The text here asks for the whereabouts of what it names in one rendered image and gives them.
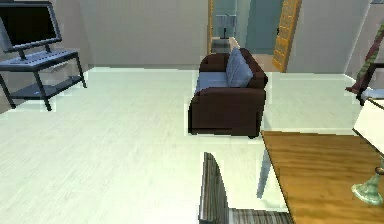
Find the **dark grey television stand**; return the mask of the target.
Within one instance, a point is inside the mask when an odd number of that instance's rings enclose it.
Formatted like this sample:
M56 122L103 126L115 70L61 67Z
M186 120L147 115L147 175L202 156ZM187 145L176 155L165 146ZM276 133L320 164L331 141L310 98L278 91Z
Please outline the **dark grey television stand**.
M67 79L56 85L44 85L42 83L39 74L40 71L63 62L67 62L71 59L76 60L79 72L77 76L69 76ZM15 92L10 92L4 78L1 75L2 72L32 73L36 82ZM60 50L56 51L55 53L51 53L48 56L46 56L46 51L29 55L25 55L23 52L21 52L20 56L17 58L12 58L0 62L0 86L3 88L3 92L12 109L16 108L16 104L14 102L15 99L43 100L47 110L51 111L52 107L50 105L49 99L79 82L82 83L84 88L87 87L80 63L79 53L74 50Z

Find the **dark brown sofa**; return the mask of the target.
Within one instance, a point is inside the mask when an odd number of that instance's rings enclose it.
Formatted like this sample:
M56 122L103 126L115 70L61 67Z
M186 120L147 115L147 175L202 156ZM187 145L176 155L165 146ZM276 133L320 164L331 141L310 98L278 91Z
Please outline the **dark brown sofa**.
M247 49L240 51L253 73L246 87L228 85L226 66L230 53L211 54L202 60L188 109L189 133L250 139L259 135L268 77Z

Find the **blue sofa cushion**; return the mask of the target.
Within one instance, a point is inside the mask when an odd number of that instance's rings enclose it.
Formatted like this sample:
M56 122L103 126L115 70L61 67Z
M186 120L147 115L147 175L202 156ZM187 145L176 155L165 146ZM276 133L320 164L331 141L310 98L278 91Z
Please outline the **blue sofa cushion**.
M253 73L239 48L233 48L226 66L227 82L230 87L246 87Z

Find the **dark striped chair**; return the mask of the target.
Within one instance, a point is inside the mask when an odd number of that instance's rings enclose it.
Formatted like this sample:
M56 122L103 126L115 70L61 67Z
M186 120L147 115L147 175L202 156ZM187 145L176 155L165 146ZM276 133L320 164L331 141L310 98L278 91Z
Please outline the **dark striped chair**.
M294 224L288 212L237 209L228 206L220 167L211 153L204 153L199 224Z

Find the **yellow panelled room door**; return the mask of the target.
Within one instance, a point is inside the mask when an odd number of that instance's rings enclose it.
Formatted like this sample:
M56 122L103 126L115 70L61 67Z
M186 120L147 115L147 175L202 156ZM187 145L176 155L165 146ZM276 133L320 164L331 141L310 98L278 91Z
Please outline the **yellow panelled room door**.
M302 0L283 0L273 51L273 65L279 72L287 70Z

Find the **brown wooden table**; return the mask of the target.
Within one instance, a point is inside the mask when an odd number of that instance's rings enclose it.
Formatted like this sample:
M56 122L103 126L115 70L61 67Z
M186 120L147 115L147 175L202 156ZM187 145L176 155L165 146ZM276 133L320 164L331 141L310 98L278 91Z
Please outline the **brown wooden table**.
M369 205L351 191L380 164L380 156L361 138L281 131L261 135L295 224L384 224L384 205Z

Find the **black framed chair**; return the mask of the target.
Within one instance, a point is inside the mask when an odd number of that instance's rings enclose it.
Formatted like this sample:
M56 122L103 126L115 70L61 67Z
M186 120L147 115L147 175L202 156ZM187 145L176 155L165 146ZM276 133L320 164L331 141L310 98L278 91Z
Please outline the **black framed chair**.
M364 106L365 100L362 99L362 93L368 88L372 76L377 68L384 68L384 62L372 63L368 67L367 74L363 78L360 89L356 95L356 99L359 101L360 106Z

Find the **white shade table lamp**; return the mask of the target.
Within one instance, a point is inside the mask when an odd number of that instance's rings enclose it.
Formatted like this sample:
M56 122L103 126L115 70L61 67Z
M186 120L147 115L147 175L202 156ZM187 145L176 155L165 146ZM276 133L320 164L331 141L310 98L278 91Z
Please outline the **white shade table lamp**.
M379 206L384 203L378 192L380 177L384 177L384 98L366 99L353 131L373 147L381 161L374 169L375 174L363 184L354 184L351 191L361 201Z

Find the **red green striped cloth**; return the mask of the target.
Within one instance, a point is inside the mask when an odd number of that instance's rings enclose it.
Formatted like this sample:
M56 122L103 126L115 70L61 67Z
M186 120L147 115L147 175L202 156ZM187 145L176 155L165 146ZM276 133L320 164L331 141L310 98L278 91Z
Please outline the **red green striped cloth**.
M363 80L365 76L368 74L368 69L371 66L372 63L375 62L379 48L381 45L382 40L384 39L384 23L382 23L376 33L374 42L372 46L370 47L366 57L363 66L357 73L357 78L355 83L351 87L346 87L345 90L348 92L352 92L357 94L360 90L360 87L362 86Z

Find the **black flat television set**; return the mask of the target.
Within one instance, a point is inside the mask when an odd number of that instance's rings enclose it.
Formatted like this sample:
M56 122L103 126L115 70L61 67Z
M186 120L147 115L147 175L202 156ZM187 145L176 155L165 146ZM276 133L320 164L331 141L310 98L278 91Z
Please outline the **black flat television set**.
M0 47L4 53L61 41L50 1L0 1Z

